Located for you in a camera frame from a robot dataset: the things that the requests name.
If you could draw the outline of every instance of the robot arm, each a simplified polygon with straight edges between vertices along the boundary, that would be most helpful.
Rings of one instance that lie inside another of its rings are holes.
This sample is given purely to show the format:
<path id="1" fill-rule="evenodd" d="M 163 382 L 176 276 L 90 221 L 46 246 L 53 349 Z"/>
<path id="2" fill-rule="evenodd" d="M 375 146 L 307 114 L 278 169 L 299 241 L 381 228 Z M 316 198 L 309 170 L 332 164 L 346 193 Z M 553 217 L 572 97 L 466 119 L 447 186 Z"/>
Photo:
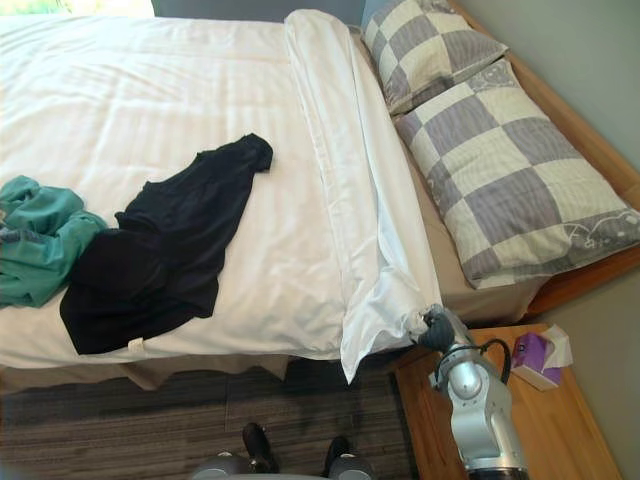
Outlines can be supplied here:
<path id="1" fill-rule="evenodd" d="M 431 384 L 451 399 L 451 429 L 469 477 L 528 480 L 522 447 L 511 422 L 511 394 L 506 386 L 509 359 L 501 380 L 480 354 L 488 344 L 475 345 L 453 312 L 434 305 L 422 318 L 429 328 L 417 342 L 443 354 L 430 377 Z"/>

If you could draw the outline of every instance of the checkered pillowcase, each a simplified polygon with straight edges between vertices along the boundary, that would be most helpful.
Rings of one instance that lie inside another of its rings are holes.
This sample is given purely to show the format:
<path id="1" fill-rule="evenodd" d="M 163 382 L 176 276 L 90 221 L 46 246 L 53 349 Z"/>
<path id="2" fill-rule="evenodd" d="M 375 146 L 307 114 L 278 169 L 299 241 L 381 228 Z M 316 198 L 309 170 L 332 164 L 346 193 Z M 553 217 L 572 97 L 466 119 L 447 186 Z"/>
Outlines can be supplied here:
<path id="1" fill-rule="evenodd" d="M 396 127 L 476 288 L 554 275 L 640 242 L 640 213 L 529 99 L 506 60 Z"/>
<path id="2" fill-rule="evenodd" d="M 391 114 L 421 105 L 500 58 L 507 47 L 469 28 L 445 0 L 393 0 L 376 11 L 364 41 Z"/>

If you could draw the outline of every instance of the wooden headboard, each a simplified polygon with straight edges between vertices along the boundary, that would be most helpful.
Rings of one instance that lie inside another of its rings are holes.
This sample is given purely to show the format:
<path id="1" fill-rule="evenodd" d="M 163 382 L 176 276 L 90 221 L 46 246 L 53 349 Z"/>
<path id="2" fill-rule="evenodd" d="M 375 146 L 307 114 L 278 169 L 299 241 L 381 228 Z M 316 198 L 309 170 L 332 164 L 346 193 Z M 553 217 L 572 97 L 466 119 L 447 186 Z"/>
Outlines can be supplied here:
<path id="1" fill-rule="evenodd" d="M 475 30 L 491 36 L 464 8 L 455 1 L 450 0 L 449 3 Z M 608 180 L 616 193 L 633 208 L 640 210 L 640 173 L 522 60 L 512 53 L 507 54 L 507 58 L 522 88 L 533 101 L 576 150 Z M 540 289 L 529 305 L 527 315 L 537 315 L 551 310 L 638 267 L 640 246 L 586 267 L 556 275 Z"/>

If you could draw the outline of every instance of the wooden nightstand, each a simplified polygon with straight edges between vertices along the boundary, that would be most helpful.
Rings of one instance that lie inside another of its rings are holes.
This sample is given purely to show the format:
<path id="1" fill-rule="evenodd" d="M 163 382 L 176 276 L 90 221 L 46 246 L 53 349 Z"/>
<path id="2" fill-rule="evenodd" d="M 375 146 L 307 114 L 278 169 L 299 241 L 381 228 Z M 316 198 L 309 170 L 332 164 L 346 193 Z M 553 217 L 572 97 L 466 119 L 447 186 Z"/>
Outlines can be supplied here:
<path id="1" fill-rule="evenodd" d="M 516 337 L 541 332 L 544 324 L 472 330 L 476 343 L 502 338 L 513 348 Z M 487 353 L 498 366 L 502 350 Z M 416 347 L 395 365 L 413 450 L 423 480 L 466 479 L 451 433 L 451 403 L 433 391 L 428 376 L 438 356 Z M 563 370 L 559 388 L 540 392 L 511 375 L 513 422 L 529 464 L 532 480 L 621 479 L 611 453 L 582 398 L 571 368 Z"/>

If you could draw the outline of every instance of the gray carpet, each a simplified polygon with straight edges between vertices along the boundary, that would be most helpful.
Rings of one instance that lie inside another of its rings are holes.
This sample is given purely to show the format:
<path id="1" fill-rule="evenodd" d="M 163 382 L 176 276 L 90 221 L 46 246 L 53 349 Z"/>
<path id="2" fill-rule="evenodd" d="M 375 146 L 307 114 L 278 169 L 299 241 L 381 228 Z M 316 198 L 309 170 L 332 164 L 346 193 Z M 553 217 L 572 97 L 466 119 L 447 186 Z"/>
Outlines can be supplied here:
<path id="1" fill-rule="evenodd" d="M 261 369 L 187 372 L 154 392 L 116 379 L 8 395 L 0 461 L 37 479 L 183 480 L 221 450 L 244 453 L 242 427 L 255 421 L 285 473 L 319 474 L 344 434 L 381 479 L 417 478 L 388 369 L 397 355 L 365 360 L 350 387 L 338 363 L 300 360 L 285 382 Z"/>

